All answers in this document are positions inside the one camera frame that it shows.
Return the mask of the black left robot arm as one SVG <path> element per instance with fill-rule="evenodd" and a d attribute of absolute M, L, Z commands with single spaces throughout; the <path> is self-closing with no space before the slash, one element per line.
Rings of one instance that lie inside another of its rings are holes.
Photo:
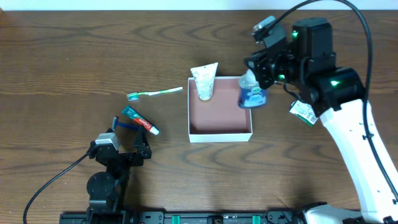
<path fill-rule="evenodd" d="M 136 152 L 120 153 L 120 142 L 109 128 L 100 134 L 88 149 L 88 157 L 105 166 L 104 172 L 93 174 L 86 185 L 90 196 L 85 223 L 130 223 L 134 215 L 124 206 L 131 167 L 144 164 L 152 157 L 147 130 L 139 126 L 134 147 Z"/>

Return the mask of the blue disposable razor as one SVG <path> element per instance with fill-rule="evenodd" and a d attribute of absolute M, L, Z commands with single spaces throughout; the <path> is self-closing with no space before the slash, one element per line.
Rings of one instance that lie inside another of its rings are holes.
<path fill-rule="evenodd" d="M 115 131 L 117 127 L 122 127 L 122 128 L 132 129 L 132 130 L 138 130 L 139 129 L 135 125 L 119 122 L 119 117 L 118 116 L 114 116 L 113 120 L 112 120 L 111 129 L 113 131 Z"/>

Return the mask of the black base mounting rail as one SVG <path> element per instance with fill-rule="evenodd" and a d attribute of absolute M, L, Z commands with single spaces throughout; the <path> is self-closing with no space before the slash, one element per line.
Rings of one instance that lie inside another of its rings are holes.
<path fill-rule="evenodd" d="M 295 210 L 269 210 L 261 213 L 171 213 L 129 212 L 85 213 L 65 212 L 61 224 L 305 224 L 302 212 Z"/>

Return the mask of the green white toothbrush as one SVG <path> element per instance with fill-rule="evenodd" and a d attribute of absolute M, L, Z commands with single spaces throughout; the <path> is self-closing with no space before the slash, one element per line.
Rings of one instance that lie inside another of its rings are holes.
<path fill-rule="evenodd" d="M 147 95 L 147 96 L 154 96 L 154 95 L 160 95 L 164 93 L 173 93 L 176 91 L 183 90 L 183 87 L 176 87 L 176 88 L 171 88 L 168 90 L 160 90 L 160 91 L 145 91 L 145 92 L 134 92 L 134 93 L 128 93 L 127 94 L 127 100 L 128 101 L 136 101 L 139 99 L 141 95 Z"/>

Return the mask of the white box with pink interior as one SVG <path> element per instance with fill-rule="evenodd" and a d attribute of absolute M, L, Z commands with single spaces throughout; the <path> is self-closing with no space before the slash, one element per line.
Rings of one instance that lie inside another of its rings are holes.
<path fill-rule="evenodd" d="M 216 77 L 213 96 L 202 102 L 193 78 L 188 79 L 188 137 L 191 143 L 247 142 L 252 130 L 251 110 L 238 106 L 238 77 Z"/>

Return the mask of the white green labelled packet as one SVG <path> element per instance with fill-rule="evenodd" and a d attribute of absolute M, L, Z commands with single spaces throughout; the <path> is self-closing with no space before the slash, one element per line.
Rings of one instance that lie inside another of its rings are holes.
<path fill-rule="evenodd" d="M 302 103 L 301 101 L 294 101 L 290 106 L 289 112 L 300 118 L 309 126 L 313 126 L 318 120 L 312 107 L 309 104 Z"/>

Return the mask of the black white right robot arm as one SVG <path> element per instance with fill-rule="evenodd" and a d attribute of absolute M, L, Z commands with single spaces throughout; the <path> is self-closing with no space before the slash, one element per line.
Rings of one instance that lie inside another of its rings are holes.
<path fill-rule="evenodd" d="M 336 142 L 358 194 L 360 211 L 318 202 L 300 209 L 294 223 L 396 223 L 397 170 L 374 124 L 364 86 L 352 68 L 336 66 L 333 31 L 319 17 L 293 24 L 292 40 L 274 17 L 253 28 L 264 49 L 245 59 L 261 88 L 295 86 L 300 99 Z"/>

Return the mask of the red green toothpaste tube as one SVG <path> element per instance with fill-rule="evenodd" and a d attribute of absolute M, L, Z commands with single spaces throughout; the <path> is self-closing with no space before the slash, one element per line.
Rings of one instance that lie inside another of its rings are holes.
<path fill-rule="evenodd" d="M 122 112 L 123 115 L 127 116 L 131 120 L 136 123 L 143 125 L 150 133 L 154 135 L 158 135 L 160 131 L 148 120 L 146 120 L 142 115 L 140 115 L 136 110 L 134 110 L 131 106 L 126 106 Z"/>

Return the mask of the white lotion tube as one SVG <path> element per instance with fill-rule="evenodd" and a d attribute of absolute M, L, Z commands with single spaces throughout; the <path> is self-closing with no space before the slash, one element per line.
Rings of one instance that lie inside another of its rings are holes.
<path fill-rule="evenodd" d="M 202 101 L 208 101 L 213 96 L 217 69 L 218 62 L 190 69 L 195 80 L 198 97 Z"/>

